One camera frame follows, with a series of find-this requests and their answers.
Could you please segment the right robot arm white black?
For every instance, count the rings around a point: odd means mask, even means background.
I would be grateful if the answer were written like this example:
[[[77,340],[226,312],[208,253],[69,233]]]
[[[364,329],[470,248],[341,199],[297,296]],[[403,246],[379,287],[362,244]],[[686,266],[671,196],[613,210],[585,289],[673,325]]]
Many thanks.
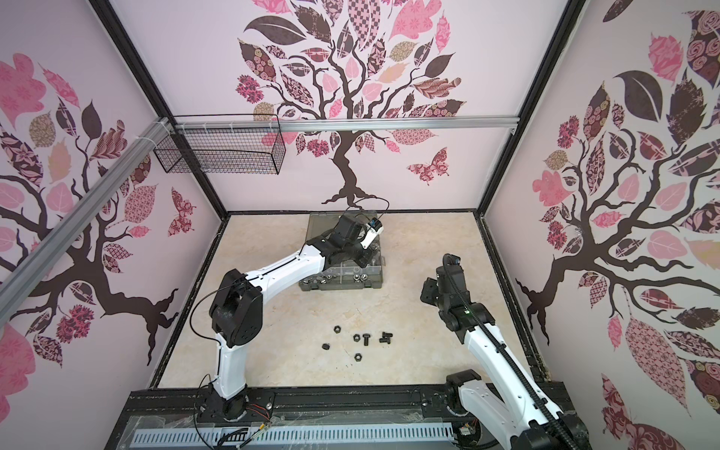
[[[471,299],[461,258],[446,253],[436,277],[426,279],[421,302],[438,309],[454,333],[489,375],[469,371],[448,379],[451,410],[478,419],[504,449],[589,449],[587,427],[566,412],[534,380],[507,346],[489,310]]]

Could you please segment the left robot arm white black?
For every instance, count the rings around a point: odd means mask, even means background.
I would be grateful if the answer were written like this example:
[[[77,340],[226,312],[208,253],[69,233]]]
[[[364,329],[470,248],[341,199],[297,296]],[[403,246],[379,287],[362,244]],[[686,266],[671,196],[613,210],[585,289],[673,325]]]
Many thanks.
[[[368,266],[375,254],[372,246],[383,230],[378,217],[363,222],[342,215],[333,228],[307,240],[291,255],[249,273],[233,269],[225,274],[209,309],[219,350],[213,389],[221,399],[235,401],[248,386],[248,346],[263,327],[264,305],[334,264],[352,261]]]

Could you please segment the black socket screw pair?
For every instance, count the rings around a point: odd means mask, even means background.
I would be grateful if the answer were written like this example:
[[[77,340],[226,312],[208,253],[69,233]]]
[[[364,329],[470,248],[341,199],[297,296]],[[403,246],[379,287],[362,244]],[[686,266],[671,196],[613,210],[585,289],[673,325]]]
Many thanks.
[[[392,333],[386,333],[386,332],[384,332],[384,333],[382,333],[382,337],[380,337],[379,342],[380,342],[380,343],[385,343],[385,344],[390,344],[391,341],[392,341],[392,338],[393,338],[393,334],[392,334]]]

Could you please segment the aluminium rail back wall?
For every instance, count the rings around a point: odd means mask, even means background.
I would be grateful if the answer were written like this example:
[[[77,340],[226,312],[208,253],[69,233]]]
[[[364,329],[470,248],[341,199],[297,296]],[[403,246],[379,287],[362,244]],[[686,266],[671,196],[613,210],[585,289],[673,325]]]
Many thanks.
[[[475,115],[453,117],[411,117],[328,120],[211,121],[181,122],[176,118],[178,132],[189,131],[395,131],[396,129],[515,129],[517,116]]]

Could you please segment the aluminium rail wall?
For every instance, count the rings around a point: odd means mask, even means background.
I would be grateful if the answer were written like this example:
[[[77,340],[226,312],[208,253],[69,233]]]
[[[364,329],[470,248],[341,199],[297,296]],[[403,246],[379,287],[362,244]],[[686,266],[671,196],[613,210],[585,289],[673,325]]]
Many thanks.
[[[53,268],[71,247],[105,203],[120,188],[123,181],[144,158],[170,135],[172,126],[166,118],[152,122],[129,149],[114,163],[90,191],[44,238],[36,250],[15,269],[1,286],[1,323],[5,324],[13,313],[26,301],[42,278]]]
[[[517,116],[475,115],[453,117],[411,117],[328,120],[211,121],[181,122],[176,118],[178,132],[189,131],[395,131],[396,129],[515,129]]]

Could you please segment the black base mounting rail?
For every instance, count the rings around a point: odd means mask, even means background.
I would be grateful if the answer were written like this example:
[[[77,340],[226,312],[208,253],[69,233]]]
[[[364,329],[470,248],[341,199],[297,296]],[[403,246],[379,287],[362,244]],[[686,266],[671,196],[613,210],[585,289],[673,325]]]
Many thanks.
[[[188,416],[201,424],[235,425],[266,421],[320,418],[331,414],[418,413],[423,419],[456,421],[465,410],[444,384],[255,387],[246,394],[245,411],[232,420],[212,399],[209,387],[162,388],[134,391],[120,414],[133,416]]]

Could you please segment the aluminium rail left wall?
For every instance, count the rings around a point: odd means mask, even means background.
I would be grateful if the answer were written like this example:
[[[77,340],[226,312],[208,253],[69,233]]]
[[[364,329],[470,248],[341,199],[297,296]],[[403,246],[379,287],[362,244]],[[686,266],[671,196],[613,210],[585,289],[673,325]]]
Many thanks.
[[[1,286],[1,323],[5,324],[13,313],[26,301],[42,278],[53,268],[71,247],[105,203],[120,188],[123,181],[144,158],[170,135],[172,126],[166,118],[152,122],[129,149],[114,163],[90,191],[44,238],[36,250],[15,269]]]

